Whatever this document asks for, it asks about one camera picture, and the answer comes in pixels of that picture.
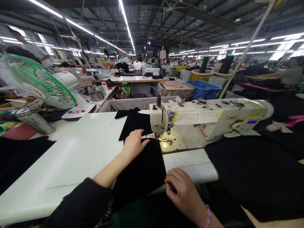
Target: thermos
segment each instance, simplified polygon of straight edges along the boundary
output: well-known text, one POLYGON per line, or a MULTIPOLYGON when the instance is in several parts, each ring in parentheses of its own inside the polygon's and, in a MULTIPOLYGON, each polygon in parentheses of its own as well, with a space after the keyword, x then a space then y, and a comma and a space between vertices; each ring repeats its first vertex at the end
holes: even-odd
POLYGON ((31 108, 19 109, 12 114, 21 122, 32 126, 41 135, 49 135, 55 131, 45 119, 31 108))

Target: yellow plastic crate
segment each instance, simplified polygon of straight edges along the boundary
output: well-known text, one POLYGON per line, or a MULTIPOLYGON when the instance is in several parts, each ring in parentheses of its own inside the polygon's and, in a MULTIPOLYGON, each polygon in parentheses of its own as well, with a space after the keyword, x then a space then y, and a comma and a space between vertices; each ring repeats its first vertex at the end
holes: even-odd
POLYGON ((192 74, 192 81, 205 81, 205 82, 209 82, 209 78, 204 78, 204 76, 200 76, 197 74, 192 74))
POLYGON ((177 66, 176 67, 176 72, 180 72, 182 69, 186 69, 187 66, 177 66))

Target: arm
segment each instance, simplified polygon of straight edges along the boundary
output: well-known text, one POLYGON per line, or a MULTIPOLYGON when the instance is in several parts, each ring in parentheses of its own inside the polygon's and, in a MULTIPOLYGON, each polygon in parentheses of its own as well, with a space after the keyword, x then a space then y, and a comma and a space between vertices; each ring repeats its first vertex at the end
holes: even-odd
POLYGON ((269 77, 276 77, 276 76, 281 76, 280 73, 271 73, 271 74, 263 74, 263 75, 256 75, 257 77, 262 77, 262 78, 269 78, 269 77))
MULTIPOLYGON (((200 198, 195 185, 189 175, 181 170, 175 168, 167 173, 166 179, 166 194, 174 205, 194 224, 199 228, 205 228, 207 222, 207 207, 200 198), (175 194, 172 191, 171 185, 177 191, 175 194)), ((222 228, 223 225, 211 212, 211 221, 209 228, 222 228)))
POLYGON ((43 224, 43 228, 94 227, 106 212, 111 196, 109 187, 121 171, 144 149, 149 139, 141 142, 143 130, 135 130, 126 138, 122 152, 94 178, 86 178, 43 224))

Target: beaded bracelet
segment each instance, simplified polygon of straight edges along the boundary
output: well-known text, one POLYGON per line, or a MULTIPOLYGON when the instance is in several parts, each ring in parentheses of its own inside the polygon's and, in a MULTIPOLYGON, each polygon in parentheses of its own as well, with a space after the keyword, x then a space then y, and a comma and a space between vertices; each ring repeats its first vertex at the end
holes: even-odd
POLYGON ((209 228, 210 223, 211 223, 211 209, 208 204, 206 204, 206 207, 207 207, 207 222, 206 222, 205 228, 209 228))

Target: stainless steel cup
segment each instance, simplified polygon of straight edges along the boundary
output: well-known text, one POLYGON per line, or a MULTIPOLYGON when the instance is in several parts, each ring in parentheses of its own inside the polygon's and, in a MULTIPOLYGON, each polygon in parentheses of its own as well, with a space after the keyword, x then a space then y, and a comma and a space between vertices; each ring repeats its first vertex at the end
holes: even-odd
POLYGON ((102 101, 104 99, 102 91, 93 91, 93 92, 89 92, 88 94, 91 100, 94 102, 102 101))

